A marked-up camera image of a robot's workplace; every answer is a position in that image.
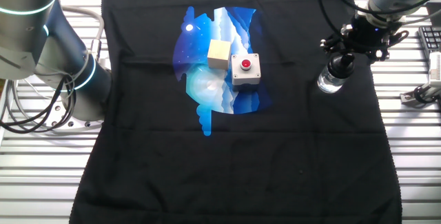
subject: wooden block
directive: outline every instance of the wooden block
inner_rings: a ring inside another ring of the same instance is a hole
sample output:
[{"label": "wooden block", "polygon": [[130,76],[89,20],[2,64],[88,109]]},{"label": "wooden block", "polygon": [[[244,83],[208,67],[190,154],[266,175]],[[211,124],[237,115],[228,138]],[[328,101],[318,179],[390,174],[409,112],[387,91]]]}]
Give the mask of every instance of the wooden block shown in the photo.
[{"label": "wooden block", "polygon": [[211,40],[208,50],[208,67],[228,70],[232,43],[229,41]]}]

